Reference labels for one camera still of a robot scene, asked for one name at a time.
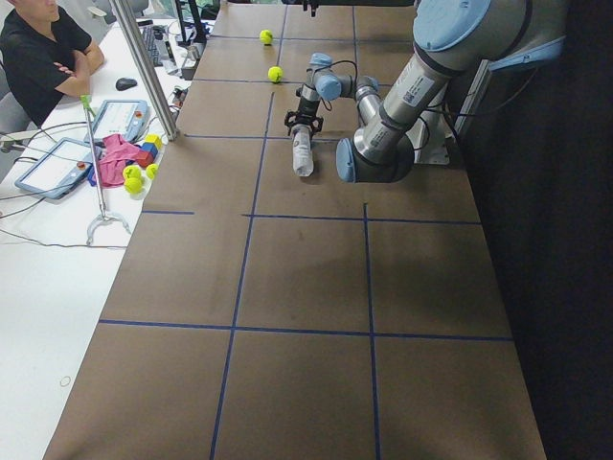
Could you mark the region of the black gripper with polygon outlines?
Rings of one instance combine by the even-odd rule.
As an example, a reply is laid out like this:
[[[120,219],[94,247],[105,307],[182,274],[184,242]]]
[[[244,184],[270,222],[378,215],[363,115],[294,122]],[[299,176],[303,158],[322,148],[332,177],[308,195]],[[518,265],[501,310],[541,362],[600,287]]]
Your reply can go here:
[[[324,119],[316,116],[320,96],[315,89],[303,84],[297,91],[296,95],[299,97],[299,104],[297,111],[287,111],[284,117],[284,125],[287,127],[287,134],[293,133],[294,127],[301,123],[301,119],[309,121],[310,137],[313,137],[322,130]]]

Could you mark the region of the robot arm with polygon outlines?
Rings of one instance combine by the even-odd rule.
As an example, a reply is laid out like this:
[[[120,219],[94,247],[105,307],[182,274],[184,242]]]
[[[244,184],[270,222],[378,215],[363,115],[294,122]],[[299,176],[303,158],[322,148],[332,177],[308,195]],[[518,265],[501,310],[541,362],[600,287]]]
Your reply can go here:
[[[293,141],[294,171],[309,175],[312,136],[323,125],[321,102],[354,100],[361,126],[336,147],[336,169],[349,183],[400,181],[412,169],[409,130],[453,78],[486,59],[493,70],[535,68],[563,48],[566,1],[415,1],[414,53],[385,97],[374,78],[337,75],[332,58],[311,56],[296,110],[284,123]]]

